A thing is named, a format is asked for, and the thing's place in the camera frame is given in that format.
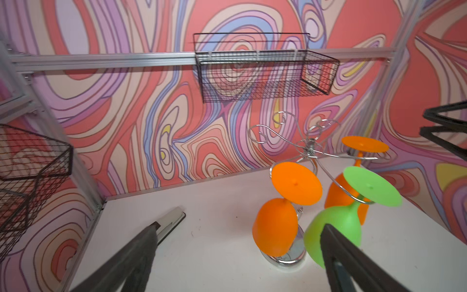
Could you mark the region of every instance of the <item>white tabletop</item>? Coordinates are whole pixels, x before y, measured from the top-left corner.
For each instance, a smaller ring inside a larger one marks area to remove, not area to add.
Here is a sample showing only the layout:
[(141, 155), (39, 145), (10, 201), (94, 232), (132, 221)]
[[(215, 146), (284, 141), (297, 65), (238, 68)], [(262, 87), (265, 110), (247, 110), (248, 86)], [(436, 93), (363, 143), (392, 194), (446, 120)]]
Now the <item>white tabletop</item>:
[[(334, 176), (353, 163), (336, 158), (321, 162)], [(303, 229), (323, 209), (331, 183), (321, 170), (318, 177), (324, 195), (304, 207)], [(180, 206), (186, 218), (157, 248), (146, 291), (330, 291), (325, 270), (308, 255), (298, 269), (283, 271), (256, 247), (253, 221), (260, 207), (277, 197), (269, 170), (261, 170), (111, 200), (71, 287), (147, 225)], [(362, 250), (408, 289), (467, 290), (467, 246), (408, 201), (398, 208), (372, 205), (362, 232)]]

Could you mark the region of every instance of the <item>colorful patterned wall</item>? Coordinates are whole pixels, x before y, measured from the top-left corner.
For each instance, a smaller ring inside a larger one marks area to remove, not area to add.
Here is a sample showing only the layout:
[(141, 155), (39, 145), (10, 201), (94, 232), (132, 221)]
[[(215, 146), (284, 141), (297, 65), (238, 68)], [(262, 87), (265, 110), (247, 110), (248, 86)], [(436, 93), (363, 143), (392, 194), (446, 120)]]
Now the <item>colorful patterned wall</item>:
[[(311, 48), (381, 47), (391, 43), (406, 6), (400, 0), (0, 0), (0, 28), (18, 51), (42, 55), (193, 51), (193, 33), (226, 31), (303, 31)], [(36, 73), (33, 86), (103, 196), (112, 196), (294, 156), (275, 137), (262, 146), (247, 137), (249, 125), (275, 127), (271, 116), (278, 110), (295, 113), (303, 128), (319, 118), (339, 120), (343, 126), (332, 137), (325, 133), (328, 148), (339, 150), (380, 66), (343, 63), (329, 96), (226, 104), (202, 103), (191, 66), (48, 71)], [(299, 137), (290, 123), (276, 129)], [(64, 185), (2, 264), (0, 291), (57, 289), (90, 216), (74, 186)]]
[[(391, 150), (388, 164), (371, 164), (413, 204), (467, 243), (467, 162), (419, 135), (432, 126), (423, 111), (467, 98), (467, 1), (427, 1), (383, 102), (373, 137)], [(467, 111), (448, 116), (467, 120)], [(467, 146), (465, 134), (443, 133)]]

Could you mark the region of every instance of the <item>wire mesh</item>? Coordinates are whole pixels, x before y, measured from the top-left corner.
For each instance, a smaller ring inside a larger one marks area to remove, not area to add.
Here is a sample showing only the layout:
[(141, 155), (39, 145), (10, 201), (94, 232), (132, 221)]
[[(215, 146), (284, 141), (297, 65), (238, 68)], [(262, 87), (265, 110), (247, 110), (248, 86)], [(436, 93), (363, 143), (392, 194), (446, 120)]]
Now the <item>wire mesh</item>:
[(0, 124), (0, 263), (71, 174), (68, 143)]
[(287, 49), (307, 43), (306, 34), (212, 33), (193, 40), (203, 102), (329, 94), (339, 66), (316, 52)]

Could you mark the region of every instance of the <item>metal wine glass holder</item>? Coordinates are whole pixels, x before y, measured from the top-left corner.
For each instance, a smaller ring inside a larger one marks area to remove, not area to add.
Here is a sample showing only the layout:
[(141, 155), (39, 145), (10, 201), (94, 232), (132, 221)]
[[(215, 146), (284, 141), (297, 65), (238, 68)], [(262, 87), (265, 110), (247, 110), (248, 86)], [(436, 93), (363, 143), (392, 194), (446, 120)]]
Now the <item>metal wine glass holder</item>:
[[(345, 158), (345, 159), (377, 160), (377, 159), (381, 159), (381, 157), (366, 157), (366, 156), (357, 157), (357, 156), (351, 156), (351, 155), (333, 155), (333, 154), (326, 153), (323, 150), (324, 149), (323, 146), (320, 143), (318, 143), (317, 140), (323, 134), (323, 131), (325, 129), (330, 128), (334, 124), (338, 124), (340, 126), (340, 123), (338, 121), (331, 120), (331, 119), (321, 119), (315, 125), (307, 129), (306, 132), (303, 132), (301, 130), (297, 117), (293, 113), (290, 113), (290, 112), (286, 112), (286, 111), (276, 112), (272, 116), (272, 121), (276, 125), (283, 125), (287, 122), (288, 116), (293, 119), (293, 122), (295, 123), (298, 129), (300, 137), (302, 138), (300, 141), (296, 143), (285, 138), (283, 135), (280, 135), (278, 132), (276, 132), (275, 130), (273, 130), (271, 127), (267, 125), (262, 125), (262, 124), (253, 125), (248, 129), (248, 137), (251, 141), (255, 143), (264, 144), (269, 140), (268, 136), (264, 134), (265, 131), (261, 131), (261, 129), (264, 128), (265, 130), (269, 131), (275, 136), (286, 141), (290, 145), (293, 145), (295, 149), (297, 150), (297, 152), (299, 153), (298, 156), (295, 156), (293, 158), (273, 163), (269, 169), (269, 177), (272, 177), (272, 169), (279, 163), (286, 162), (286, 161), (295, 161), (298, 163), (298, 162), (303, 161), (304, 159), (307, 159), (311, 162), (311, 165), (313, 166), (312, 172), (315, 175), (317, 175), (318, 173), (318, 166), (319, 166), (323, 170), (323, 172), (331, 179), (331, 181), (335, 185), (337, 185), (347, 196), (365, 205), (374, 204), (373, 201), (365, 201), (364, 197), (361, 195), (359, 195), (358, 197), (353, 196), (349, 191), (347, 191), (342, 185), (340, 185), (334, 179), (334, 177), (329, 173), (329, 171), (324, 167), (324, 165), (319, 161), (319, 159), (323, 157), (336, 157), (336, 158)], [(254, 128), (260, 129), (260, 131), (258, 131), (258, 134), (260, 137), (263, 137), (263, 139), (261, 138), (256, 139), (255, 132), (253, 131)], [(294, 203), (292, 203), (292, 205), (295, 207), (297, 211), (298, 219), (300, 219), (303, 213), (303, 206), (300, 206)], [(290, 268), (290, 267), (297, 266), (297, 264), (300, 263), (304, 259), (304, 256), (306, 254), (305, 247), (303, 244), (303, 230), (301, 229), (300, 226), (298, 226), (298, 233), (293, 242), (293, 245), (290, 248), (289, 252), (285, 254), (284, 256), (273, 257), (273, 256), (268, 256), (263, 252), (262, 254), (269, 262), (271, 262), (272, 264), (278, 267)]]

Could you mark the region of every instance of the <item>black metal object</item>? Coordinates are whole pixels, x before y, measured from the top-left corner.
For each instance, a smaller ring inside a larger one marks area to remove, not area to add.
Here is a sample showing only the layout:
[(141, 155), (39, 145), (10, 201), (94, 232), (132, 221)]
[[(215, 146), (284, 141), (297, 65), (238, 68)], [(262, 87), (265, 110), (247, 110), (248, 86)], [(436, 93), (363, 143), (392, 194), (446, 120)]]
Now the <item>black metal object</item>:
[(143, 292), (157, 249), (157, 222), (149, 225), (71, 292)]
[(352, 278), (366, 292), (410, 292), (331, 224), (324, 226), (320, 244), (332, 292), (354, 292)]
[(203, 102), (329, 94), (339, 60), (288, 49), (308, 39), (304, 33), (194, 34)]
[(441, 126), (421, 127), (420, 135), (444, 149), (450, 151), (454, 155), (467, 161), (467, 149), (454, 145), (444, 139), (435, 136), (433, 133), (467, 133), (467, 121), (449, 118), (439, 113), (462, 110), (467, 108), (467, 101), (461, 101), (445, 106), (432, 107), (425, 110), (423, 117), (429, 121), (440, 124)]
[(0, 124), (0, 263), (71, 174), (73, 147)]

